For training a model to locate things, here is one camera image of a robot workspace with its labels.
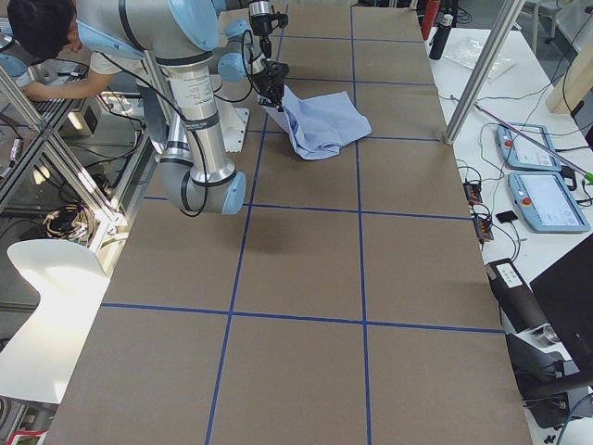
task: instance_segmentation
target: blue cloth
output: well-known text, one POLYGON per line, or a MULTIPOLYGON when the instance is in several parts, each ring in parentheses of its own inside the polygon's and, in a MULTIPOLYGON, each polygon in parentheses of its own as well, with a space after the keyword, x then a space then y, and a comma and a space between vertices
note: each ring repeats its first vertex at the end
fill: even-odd
POLYGON ((367 118, 357 112, 344 91, 299 99, 285 86, 283 108, 284 112, 266 110, 288 133, 295 152, 303 159, 338 155, 340 148, 372 131, 367 118))

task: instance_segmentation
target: silver arm segment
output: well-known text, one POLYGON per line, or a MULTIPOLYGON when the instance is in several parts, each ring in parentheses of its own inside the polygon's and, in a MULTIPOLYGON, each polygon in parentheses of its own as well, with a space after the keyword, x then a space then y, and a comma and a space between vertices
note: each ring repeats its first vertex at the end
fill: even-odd
MULTIPOLYGON (((246 178, 236 171, 226 155, 208 63, 219 41, 217 13, 224 8, 247 7, 248 3, 244 3, 238 0, 78 0, 77 3, 79 35, 86 46, 136 59, 142 58, 144 51, 150 51, 168 78, 177 113, 171 116, 170 149, 161 158, 161 167, 164 174, 171 176, 164 180, 169 198, 182 210, 234 214, 243 206, 246 178)), ((263 33, 255 32, 261 39, 267 39, 267 30, 272 30, 268 25, 274 20, 279 20, 279 26, 280 18, 284 18, 284 26, 287 23, 286 15, 275 14, 273 8, 262 6, 269 6, 267 0, 252 3, 258 4, 254 9, 258 12, 258 29, 261 24, 266 25, 263 33), (261 11, 268 10, 269 16, 262 16, 261 11)), ((245 56, 242 44, 239 52, 245 56)), ((246 63, 251 64, 250 81, 265 98, 263 105, 280 108, 287 66, 270 61, 266 54, 257 60, 249 56, 246 63)))

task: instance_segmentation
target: table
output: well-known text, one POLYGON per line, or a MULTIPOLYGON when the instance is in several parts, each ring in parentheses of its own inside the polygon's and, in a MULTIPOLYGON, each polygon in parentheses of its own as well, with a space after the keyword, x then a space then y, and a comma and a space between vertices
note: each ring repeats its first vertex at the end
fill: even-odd
POLYGON ((238 215, 155 177, 45 445, 529 441, 415 12, 287 13, 287 84, 372 134, 305 161, 251 97, 238 215))
MULTIPOLYGON (((485 42, 488 33, 488 30, 454 29, 449 36, 444 56, 438 61, 431 60, 430 62, 432 72, 435 76, 435 83, 441 97, 441 105, 447 120, 452 115, 456 105, 455 101, 448 99, 451 95, 455 97, 461 96, 463 87, 469 78, 470 70, 448 59, 446 55, 451 54, 456 45, 459 45, 466 39, 485 42)), ((577 131, 573 120, 569 116, 552 114, 546 108, 545 101, 552 90, 551 87, 545 89, 549 85, 549 79, 519 32, 510 32, 501 50, 501 55, 511 58, 517 63, 496 79, 491 79, 485 83, 478 95, 480 98, 479 104, 505 121, 542 124, 548 127, 550 133, 562 134, 562 136, 557 135, 551 138, 556 148, 586 146, 587 143, 583 135, 577 131), (511 97, 524 97, 527 94, 538 91, 540 92, 539 94, 530 95, 520 100, 511 99, 511 97)), ((474 109, 468 116, 454 144, 455 155, 459 165, 468 165, 476 168, 482 174, 483 178, 497 178, 500 173, 497 166, 500 166, 503 161, 494 139, 497 125, 489 124, 490 122, 492 122, 490 118, 477 109, 474 109), (481 152, 484 158, 495 165, 487 163, 481 156, 481 152)), ((588 171, 593 168, 593 156, 589 148, 562 154, 568 160, 588 171)), ((503 169, 503 171, 505 173, 509 172, 507 169, 503 169)), ((460 172, 462 178, 467 176, 470 180, 476 179, 475 173, 466 168, 461 167, 460 172)), ((577 199, 587 197, 582 192, 580 185, 581 179, 577 176, 579 191, 574 192, 574 196, 577 199)), ((506 178, 501 181, 484 182, 482 198, 492 214, 504 210, 513 210, 514 208, 506 178)), ((584 214, 589 221, 593 220, 593 211, 591 209, 585 209, 584 214)), ((535 234, 529 230, 523 221, 515 222, 514 225, 517 229, 518 236, 523 240, 521 251, 514 264, 527 283, 590 235, 590 233, 570 235, 535 234)), ((515 238, 515 233, 508 224, 498 224, 498 226, 507 230, 510 236, 515 238)), ((512 256, 513 245, 511 240, 496 228, 494 229, 494 236, 495 240, 493 242, 486 242, 484 245, 482 252, 484 263, 510 258, 512 256)), ((521 335, 521 337, 526 341, 530 341, 527 335, 521 335)), ((568 357, 563 348, 546 348, 545 352, 553 350, 560 350, 564 354, 564 357, 568 357)), ((540 440, 549 434, 558 434, 557 431, 553 431, 552 429, 542 430, 538 428, 529 413, 527 415, 532 421, 530 427, 534 443, 540 443, 540 440)), ((592 431, 593 420, 591 419, 583 419, 582 421, 573 423, 563 439, 563 444, 585 445, 589 443, 592 431)))

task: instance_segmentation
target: white desk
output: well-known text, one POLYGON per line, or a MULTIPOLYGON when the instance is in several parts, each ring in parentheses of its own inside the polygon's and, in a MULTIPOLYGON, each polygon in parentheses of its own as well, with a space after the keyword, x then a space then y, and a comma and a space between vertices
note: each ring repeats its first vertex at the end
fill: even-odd
MULTIPOLYGON (((446 120, 449 120, 457 102, 447 100, 451 95, 459 98, 467 80, 470 70, 446 58, 448 48, 453 48, 458 42, 467 38, 473 38, 481 42, 487 39, 488 30, 451 30, 445 52, 440 60, 431 60, 431 68, 435 76, 435 83, 441 96, 441 105, 446 120)), ((546 73, 539 66, 529 45, 519 32, 511 32, 507 42, 501 50, 501 54, 517 60, 517 64, 497 77, 496 80, 488 80, 479 94, 479 98, 492 97, 521 97, 526 94, 541 90, 549 84, 546 73)), ((587 143, 580 132, 575 132, 577 127, 569 116, 549 113, 545 101, 551 93, 552 87, 548 88, 543 95, 530 95, 521 100, 511 99, 484 99, 480 105, 496 116, 508 122, 526 122, 545 125, 551 134, 567 134, 565 136, 553 136, 552 142, 556 148, 569 148, 575 146, 586 146, 587 143)), ((502 156, 498 153, 495 145, 495 131, 497 125, 484 125, 493 122, 487 115, 477 109, 473 109, 464 123, 459 136, 457 137, 454 149, 456 158, 460 160, 459 165, 467 165, 476 168, 485 178, 497 178, 499 170, 486 163, 480 156, 480 133, 482 131, 482 146, 484 156, 495 165, 501 165, 502 156)), ((589 149, 577 150, 575 152, 562 153, 567 159, 575 164, 591 171, 593 169, 593 154, 589 149)), ((461 178, 465 178, 466 169, 461 169, 461 178)), ((473 172, 467 173, 468 179, 477 179, 473 172)), ((577 174, 579 190, 574 192, 577 199, 586 198, 582 192, 580 182, 582 177, 577 174)), ((486 181, 483 183, 482 198, 492 214, 504 211, 515 210, 512 203, 511 193, 507 186, 507 178, 500 181, 486 181)), ((585 209, 584 214, 589 222, 593 222, 593 210, 585 209)), ((513 238, 515 233, 508 224, 503 226, 513 238)), ((586 238, 589 233, 577 235, 543 235, 535 234, 529 230, 520 219, 514 223, 520 238, 525 240, 521 244, 521 252, 514 262, 515 266, 529 283, 548 268, 555 260, 576 246, 586 238)), ((495 240, 484 245, 484 263, 510 258, 513 252, 511 240, 494 229, 495 240)), ((539 428, 530 413, 526 413, 530 421, 530 429, 534 443, 540 444, 547 435, 556 435, 558 431, 553 429, 543 430, 539 428)), ((593 419, 573 421, 567 429, 562 445, 590 445, 593 437, 593 419)))

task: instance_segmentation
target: metal pole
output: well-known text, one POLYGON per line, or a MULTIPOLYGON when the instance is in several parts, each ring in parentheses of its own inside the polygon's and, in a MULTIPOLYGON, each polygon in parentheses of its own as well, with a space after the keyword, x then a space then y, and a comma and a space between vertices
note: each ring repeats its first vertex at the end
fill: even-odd
POLYGON ((482 53, 472 71, 472 75, 470 75, 470 79, 467 81, 467 85, 465 85, 465 89, 461 94, 460 103, 455 108, 455 111, 453 111, 453 116, 451 116, 444 136, 445 144, 453 144, 455 142, 478 93, 482 89, 482 85, 488 77, 490 68, 492 68, 492 64, 504 44, 513 23, 517 20, 517 16, 521 12, 524 3, 525 0, 505 0, 504 5, 500 8, 500 13, 494 23, 492 32, 488 36, 484 44, 484 49, 482 49, 482 53))

